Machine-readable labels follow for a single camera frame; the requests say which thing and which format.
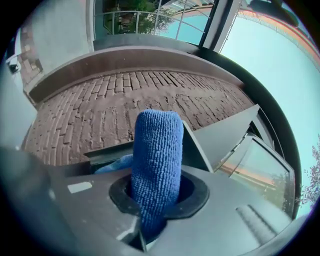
gray plastic surface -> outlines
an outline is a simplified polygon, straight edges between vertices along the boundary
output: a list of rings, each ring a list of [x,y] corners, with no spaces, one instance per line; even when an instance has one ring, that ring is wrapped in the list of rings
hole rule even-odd
[[[110,186],[131,173],[130,169],[75,177],[63,177],[54,168],[49,172],[55,201],[77,237],[98,225],[112,238],[129,242],[140,229],[139,217],[122,213],[109,196]]]
[[[193,217],[169,220],[150,249],[151,255],[242,255],[262,245],[252,229],[258,229],[260,235],[265,227],[278,233],[291,223],[284,212],[235,180],[189,166],[182,166],[182,170],[207,184],[209,200]],[[248,226],[236,211],[246,206],[258,213],[257,221],[265,227]]]
[[[240,113],[193,132],[214,170],[241,138],[246,134],[251,121],[257,116],[256,104]]]

sky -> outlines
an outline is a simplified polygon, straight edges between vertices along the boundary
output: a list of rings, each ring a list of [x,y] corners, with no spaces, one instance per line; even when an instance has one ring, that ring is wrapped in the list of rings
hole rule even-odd
[[[206,19],[193,16],[183,19],[203,29]],[[176,37],[179,22],[173,22],[161,36]],[[179,40],[198,44],[201,32],[181,24]],[[312,61],[291,41],[256,22],[237,17],[222,49],[228,57],[254,75],[272,94],[284,112],[294,134],[302,170],[316,161],[312,146],[320,134],[320,72]],[[302,172],[302,184],[310,183]],[[298,216],[307,214],[309,205]]]

glass railing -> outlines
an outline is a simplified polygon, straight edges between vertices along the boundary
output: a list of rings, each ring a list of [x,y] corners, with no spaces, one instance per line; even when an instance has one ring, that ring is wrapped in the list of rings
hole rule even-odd
[[[162,2],[136,0],[132,4],[109,6],[100,0],[98,5],[101,7],[95,9],[94,15],[94,39],[119,34],[149,34],[198,45],[214,0]]]

concrete ledge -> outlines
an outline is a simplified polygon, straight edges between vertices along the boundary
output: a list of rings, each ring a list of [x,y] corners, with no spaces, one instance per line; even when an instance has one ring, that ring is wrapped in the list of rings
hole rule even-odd
[[[36,104],[92,76],[140,70],[187,72],[243,83],[223,68],[182,51],[151,46],[114,47],[86,54],[43,77],[29,95]]]

green foliage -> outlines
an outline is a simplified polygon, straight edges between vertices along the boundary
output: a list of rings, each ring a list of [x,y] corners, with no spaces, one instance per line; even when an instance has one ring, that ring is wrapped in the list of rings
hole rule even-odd
[[[318,143],[312,147],[312,156],[316,160],[316,164],[310,167],[309,170],[304,170],[306,176],[310,179],[309,186],[302,187],[301,198],[297,198],[296,201],[302,205],[311,203],[311,207],[314,206],[318,197],[320,196],[320,135],[318,134]]]

